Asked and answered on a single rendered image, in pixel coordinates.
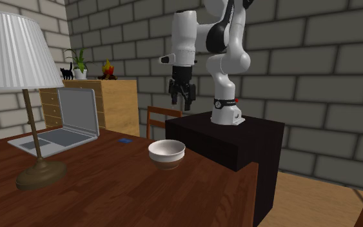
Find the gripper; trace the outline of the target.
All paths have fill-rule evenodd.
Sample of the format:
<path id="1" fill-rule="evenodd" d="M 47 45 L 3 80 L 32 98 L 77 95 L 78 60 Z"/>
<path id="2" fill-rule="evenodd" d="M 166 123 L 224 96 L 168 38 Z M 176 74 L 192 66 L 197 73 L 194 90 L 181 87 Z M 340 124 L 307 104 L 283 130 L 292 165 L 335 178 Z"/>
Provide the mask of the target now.
<path id="1" fill-rule="evenodd" d="M 192 66 L 172 66 L 172 79 L 169 81 L 168 92 L 172 98 L 172 105 L 176 105 L 179 86 L 182 87 L 185 111 L 189 111 L 192 101 L 196 100 L 196 86 L 190 84 L 191 77 Z"/>

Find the white and brown bowl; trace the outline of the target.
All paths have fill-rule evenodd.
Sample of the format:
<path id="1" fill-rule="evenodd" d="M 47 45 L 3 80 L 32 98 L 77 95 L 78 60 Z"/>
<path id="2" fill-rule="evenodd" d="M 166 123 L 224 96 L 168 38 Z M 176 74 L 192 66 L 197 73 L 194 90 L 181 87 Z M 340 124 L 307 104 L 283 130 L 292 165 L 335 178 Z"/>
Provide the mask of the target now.
<path id="1" fill-rule="evenodd" d="M 173 139 L 155 141 L 148 147 L 151 161 L 160 170 L 178 167 L 184 158 L 185 149 L 184 143 Z"/>

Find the light wooden chest of drawers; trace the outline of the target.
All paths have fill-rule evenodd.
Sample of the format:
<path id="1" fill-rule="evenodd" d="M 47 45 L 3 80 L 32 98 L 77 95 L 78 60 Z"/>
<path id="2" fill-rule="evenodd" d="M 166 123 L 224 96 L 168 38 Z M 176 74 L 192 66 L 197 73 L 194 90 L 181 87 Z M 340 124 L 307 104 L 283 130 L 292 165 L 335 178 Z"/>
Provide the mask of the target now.
<path id="1" fill-rule="evenodd" d="M 99 127 L 128 135 L 139 135 L 137 82 L 135 80 L 64 80 L 66 88 L 95 91 Z M 62 125 L 57 90 L 40 89 L 46 127 Z"/>

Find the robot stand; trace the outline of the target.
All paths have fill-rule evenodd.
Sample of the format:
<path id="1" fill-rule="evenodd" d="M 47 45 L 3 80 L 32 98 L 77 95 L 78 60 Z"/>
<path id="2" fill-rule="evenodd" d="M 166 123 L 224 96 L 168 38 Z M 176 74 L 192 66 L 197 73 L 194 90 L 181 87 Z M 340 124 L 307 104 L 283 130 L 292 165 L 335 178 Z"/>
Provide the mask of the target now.
<path id="1" fill-rule="evenodd" d="M 167 139 L 183 142 L 190 150 L 235 172 L 251 162 L 259 164 L 254 227 L 273 208 L 284 123 L 244 116 L 237 126 L 211 122 L 211 112 L 165 121 Z"/>

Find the campfire figure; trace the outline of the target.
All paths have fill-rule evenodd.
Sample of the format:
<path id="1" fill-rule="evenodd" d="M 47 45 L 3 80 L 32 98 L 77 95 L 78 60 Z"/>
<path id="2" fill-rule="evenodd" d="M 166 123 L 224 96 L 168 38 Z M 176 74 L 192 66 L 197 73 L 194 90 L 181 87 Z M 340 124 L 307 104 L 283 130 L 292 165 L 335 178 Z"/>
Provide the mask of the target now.
<path id="1" fill-rule="evenodd" d="M 103 75 L 98 77 L 100 80 L 117 80 L 117 76 L 113 74 L 114 67 L 110 64 L 109 60 L 106 60 L 106 64 L 102 66 Z"/>

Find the green plant in white pot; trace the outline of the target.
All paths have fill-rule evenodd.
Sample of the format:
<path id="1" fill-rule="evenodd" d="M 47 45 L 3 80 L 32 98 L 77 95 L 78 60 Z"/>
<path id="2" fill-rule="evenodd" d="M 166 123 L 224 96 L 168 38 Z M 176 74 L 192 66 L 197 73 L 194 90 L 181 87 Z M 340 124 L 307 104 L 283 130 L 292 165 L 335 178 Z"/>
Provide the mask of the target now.
<path id="1" fill-rule="evenodd" d="M 79 51 L 79 55 L 77 55 L 77 52 L 73 49 L 67 49 L 66 51 L 71 51 L 74 53 L 73 57 L 70 57 L 71 59 L 74 60 L 76 66 L 74 67 L 74 74 L 75 74 L 75 78 L 77 80 L 86 80 L 87 78 L 87 66 L 85 65 L 85 61 L 84 61 L 84 50 L 85 48 L 80 49 Z"/>

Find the grey laptop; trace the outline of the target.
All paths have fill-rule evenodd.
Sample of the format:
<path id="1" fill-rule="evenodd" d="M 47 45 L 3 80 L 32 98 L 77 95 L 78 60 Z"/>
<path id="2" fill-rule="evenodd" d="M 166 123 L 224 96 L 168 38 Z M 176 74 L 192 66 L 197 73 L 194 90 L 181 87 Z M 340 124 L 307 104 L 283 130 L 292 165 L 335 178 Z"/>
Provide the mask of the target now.
<path id="1" fill-rule="evenodd" d="M 42 157 L 89 143 L 99 136 L 94 90 L 58 88 L 57 98 L 62 127 L 37 135 Z"/>

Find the black cat figure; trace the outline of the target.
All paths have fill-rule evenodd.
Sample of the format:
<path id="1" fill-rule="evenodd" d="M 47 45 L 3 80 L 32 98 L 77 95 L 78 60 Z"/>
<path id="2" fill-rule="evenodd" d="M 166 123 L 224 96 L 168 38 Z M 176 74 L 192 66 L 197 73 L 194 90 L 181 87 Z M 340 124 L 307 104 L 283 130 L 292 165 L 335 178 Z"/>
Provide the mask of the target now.
<path id="1" fill-rule="evenodd" d="M 70 63 L 69 69 L 60 68 L 60 71 L 63 75 L 64 80 L 73 80 L 74 79 L 74 75 L 72 72 L 72 63 Z"/>

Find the brown wooden table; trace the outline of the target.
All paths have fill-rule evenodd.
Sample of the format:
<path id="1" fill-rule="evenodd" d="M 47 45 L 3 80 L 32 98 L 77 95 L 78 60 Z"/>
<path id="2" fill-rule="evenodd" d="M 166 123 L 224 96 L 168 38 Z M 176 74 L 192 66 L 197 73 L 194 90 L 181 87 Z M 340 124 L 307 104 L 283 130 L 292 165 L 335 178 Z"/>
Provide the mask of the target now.
<path id="1" fill-rule="evenodd" d="M 150 141 L 102 130 L 96 141 L 54 156 L 68 171 L 51 186 L 21 191 L 35 157 L 0 139 L 0 227 L 252 227 L 256 163 L 235 172 L 191 150 L 159 170 Z"/>

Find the table lamp with white shade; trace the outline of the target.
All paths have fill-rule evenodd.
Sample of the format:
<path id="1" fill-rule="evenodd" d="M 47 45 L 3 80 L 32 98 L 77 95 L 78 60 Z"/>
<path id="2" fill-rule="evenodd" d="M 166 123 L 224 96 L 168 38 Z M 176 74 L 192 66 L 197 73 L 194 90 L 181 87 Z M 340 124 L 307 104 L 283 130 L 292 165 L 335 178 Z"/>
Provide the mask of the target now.
<path id="1" fill-rule="evenodd" d="M 15 184 L 20 190 L 43 188 L 66 174 L 65 163 L 45 161 L 41 155 L 28 92 L 62 86 L 39 24 L 29 17 L 0 11 L 0 90 L 22 90 L 37 156 L 36 163 L 17 176 Z"/>

